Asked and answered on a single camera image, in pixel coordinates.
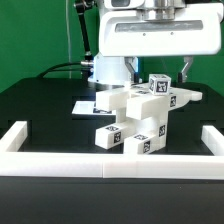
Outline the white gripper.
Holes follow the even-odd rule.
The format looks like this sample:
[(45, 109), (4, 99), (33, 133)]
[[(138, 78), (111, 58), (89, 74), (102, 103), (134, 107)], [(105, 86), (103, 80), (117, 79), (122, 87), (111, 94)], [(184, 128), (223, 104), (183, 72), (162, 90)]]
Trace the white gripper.
[(138, 58), (185, 56), (178, 81), (185, 82), (194, 55), (221, 48), (223, 3), (184, 0), (98, 0), (99, 51), (123, 56), (132, 83), (139, 81)]

